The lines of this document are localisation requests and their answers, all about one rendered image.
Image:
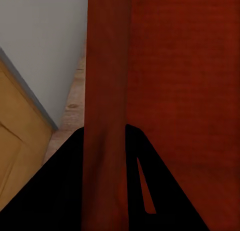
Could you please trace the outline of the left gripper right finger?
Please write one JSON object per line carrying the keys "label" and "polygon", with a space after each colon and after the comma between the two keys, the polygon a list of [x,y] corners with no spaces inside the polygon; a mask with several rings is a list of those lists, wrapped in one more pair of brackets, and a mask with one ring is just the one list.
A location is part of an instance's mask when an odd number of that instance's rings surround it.
{"label": "left gripper right finger", "polygon": [[[210,231],[145,133],[125,125],[129,231]],[[145,211],[139,159],[156,214]]]}

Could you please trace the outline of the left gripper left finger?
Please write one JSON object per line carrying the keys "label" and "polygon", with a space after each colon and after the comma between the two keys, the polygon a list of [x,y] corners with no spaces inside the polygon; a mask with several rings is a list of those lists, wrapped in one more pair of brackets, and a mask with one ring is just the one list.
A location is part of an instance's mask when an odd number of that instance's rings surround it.
{"label": "left gripper left finger", "polygon": [[0,231],[81,231],[84,127],[0,211]]}

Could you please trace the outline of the storage box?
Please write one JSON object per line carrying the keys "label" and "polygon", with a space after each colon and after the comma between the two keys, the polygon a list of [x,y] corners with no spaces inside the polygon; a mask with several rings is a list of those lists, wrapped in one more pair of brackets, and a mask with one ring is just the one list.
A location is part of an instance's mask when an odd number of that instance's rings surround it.
{"label": "storage box", "polygon": [[240,0],[88,0],[86,41],[81,231],[129,231],[126,124],[209,231],[240,231]]}

